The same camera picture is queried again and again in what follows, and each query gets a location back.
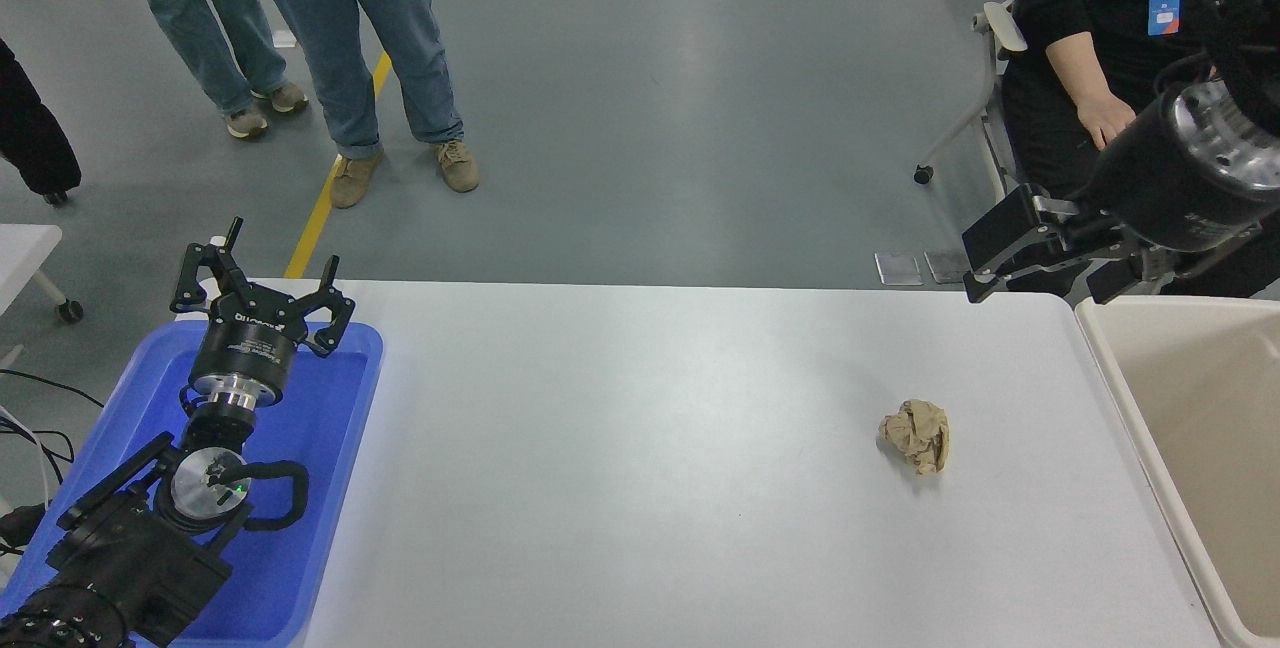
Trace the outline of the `seated person's right hand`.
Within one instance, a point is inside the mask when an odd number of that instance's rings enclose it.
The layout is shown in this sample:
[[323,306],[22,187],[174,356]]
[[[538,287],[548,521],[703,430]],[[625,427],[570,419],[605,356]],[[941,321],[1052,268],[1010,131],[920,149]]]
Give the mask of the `seated person's right hand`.
[[1137,111],[1110,88],[1087,91],[1073,102],[1080,124],[1098,151],[1105,150],[1137,119]]

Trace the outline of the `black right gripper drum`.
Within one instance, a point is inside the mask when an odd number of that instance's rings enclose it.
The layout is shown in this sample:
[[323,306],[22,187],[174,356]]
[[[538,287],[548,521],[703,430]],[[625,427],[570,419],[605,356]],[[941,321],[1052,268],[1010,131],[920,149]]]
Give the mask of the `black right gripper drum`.
[[1265,216],[1263,137],[1228,93],[1166,93],[1101,152],[1074,198],[1151,245],[1211,250]]

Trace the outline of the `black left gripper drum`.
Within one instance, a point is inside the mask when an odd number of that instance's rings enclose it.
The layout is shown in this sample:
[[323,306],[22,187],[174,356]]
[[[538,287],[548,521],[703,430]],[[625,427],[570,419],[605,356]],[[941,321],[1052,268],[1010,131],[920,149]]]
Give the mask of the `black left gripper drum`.
[[298,343],[308,334],[285,295],[221,295],[189,371],[189,384],[211,396],[233,380],[257,384],[259,396],[283,396]]

